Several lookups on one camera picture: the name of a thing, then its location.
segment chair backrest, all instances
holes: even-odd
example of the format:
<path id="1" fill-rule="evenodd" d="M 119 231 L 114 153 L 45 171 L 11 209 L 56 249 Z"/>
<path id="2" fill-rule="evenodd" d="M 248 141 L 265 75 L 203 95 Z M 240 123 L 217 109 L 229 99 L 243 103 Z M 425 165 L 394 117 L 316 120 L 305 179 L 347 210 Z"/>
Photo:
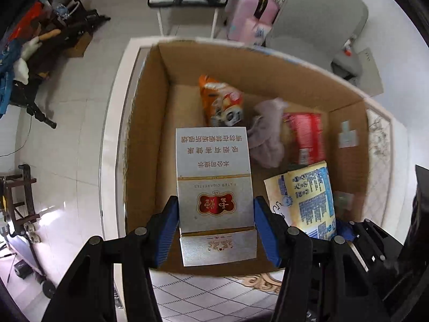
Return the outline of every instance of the chair backrest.
<path id="1" fill-rule="evenodd" d="M 285 0 L 267 44 L 284 35 L 334 55 L 354 32 L 362 31 L 367 18 L 362 0 Z"/>

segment black strap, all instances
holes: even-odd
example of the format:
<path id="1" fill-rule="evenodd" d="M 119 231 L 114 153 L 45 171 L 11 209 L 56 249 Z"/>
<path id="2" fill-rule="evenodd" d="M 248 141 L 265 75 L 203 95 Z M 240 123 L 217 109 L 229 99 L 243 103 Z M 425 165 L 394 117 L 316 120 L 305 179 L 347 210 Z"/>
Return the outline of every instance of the black strap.
<path id="1" fill-rule="evenodd" d="M 258 6 L 256 7 L 256 11 L 254 13 L 254 17 L 256 19 L 260 19 L 265 9 L 267 8 L 267 6 L 268 6 L 268 0 L 259 0 Z"/>

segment red snack packet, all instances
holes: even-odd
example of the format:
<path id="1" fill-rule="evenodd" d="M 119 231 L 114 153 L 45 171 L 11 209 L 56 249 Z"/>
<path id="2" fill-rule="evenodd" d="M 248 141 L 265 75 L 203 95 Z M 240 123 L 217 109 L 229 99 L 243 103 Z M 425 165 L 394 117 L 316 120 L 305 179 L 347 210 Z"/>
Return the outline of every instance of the red snack packet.
<path id="1" fill-rule="evenodd" d="M 283 122 L 295 133 L 299 149 L 298 164 L 314 164 L 325 159 L 320 114 L 285 113 Z"/>

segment table leg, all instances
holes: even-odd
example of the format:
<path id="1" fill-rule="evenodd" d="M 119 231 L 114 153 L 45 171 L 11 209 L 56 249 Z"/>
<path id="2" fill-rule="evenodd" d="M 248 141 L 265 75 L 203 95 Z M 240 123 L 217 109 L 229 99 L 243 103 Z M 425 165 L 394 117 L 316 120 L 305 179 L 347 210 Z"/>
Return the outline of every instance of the table leg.
<path id="1" fill-rule="evenodd" d="M 210 38 L 215 37 L 215 29 L 216 29 L 216 23 L 217 23 L 217 15 L 219 14 L 219 8 L 214 9 L 214 16 L 213 16 L 213 24 L 212 24 L 212 33 L 210 35 Z"/>
<path id="2" fill-rule="evenodd" d="M 164 36 L 164 29 L 162 28 L 161 9 L 160 8 L 158 8 L 157 15 L 158 15 L 158 24 L 160 25 L 160 33 L 161 33 L 161 36 Z"/>

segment orange snack bag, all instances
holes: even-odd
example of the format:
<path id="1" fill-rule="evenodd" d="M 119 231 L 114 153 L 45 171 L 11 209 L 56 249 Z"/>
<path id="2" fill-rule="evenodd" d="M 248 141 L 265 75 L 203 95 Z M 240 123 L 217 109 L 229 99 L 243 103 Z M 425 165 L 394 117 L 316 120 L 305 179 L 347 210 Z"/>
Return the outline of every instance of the orange snack bag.
<path id="1" fill-rule="evenodd" d="M 207 75 L 201 75 L 198 82 L 208 126 L 231 127 L 243 119 L 242 92 Z"/>

